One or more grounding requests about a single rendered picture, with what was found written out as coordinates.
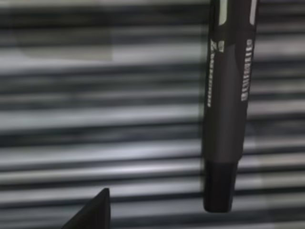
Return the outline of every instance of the pen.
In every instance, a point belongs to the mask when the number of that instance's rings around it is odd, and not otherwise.
[[[211,0],[203,118],[204,208],[232,208],[259,0]]]

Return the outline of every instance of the black triangular object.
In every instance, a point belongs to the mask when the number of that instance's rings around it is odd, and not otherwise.
[[[110,193],[105,188],[90,200],[62,229],[109,229]]]

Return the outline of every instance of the pen end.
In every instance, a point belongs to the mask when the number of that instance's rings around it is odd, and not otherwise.
[[[238,162],[205,161],[204,209],[211,213],[226,213],[232,209]]]

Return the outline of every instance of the pen barrel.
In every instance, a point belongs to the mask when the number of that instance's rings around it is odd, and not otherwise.
[[[203,156],[237,162],[243,152],[257,0],[212,0],[203,121]]]

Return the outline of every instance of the corrugated metal surface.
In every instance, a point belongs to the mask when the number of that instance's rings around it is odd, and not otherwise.
[[[104,187],[117,229],[305,227],[305,2],[262,0],[224,215],[203,211],[199,177],[207,1],[10,3],[0,7],[1,229],[59,229]],[[109,46],[106,61],[39,58]]]

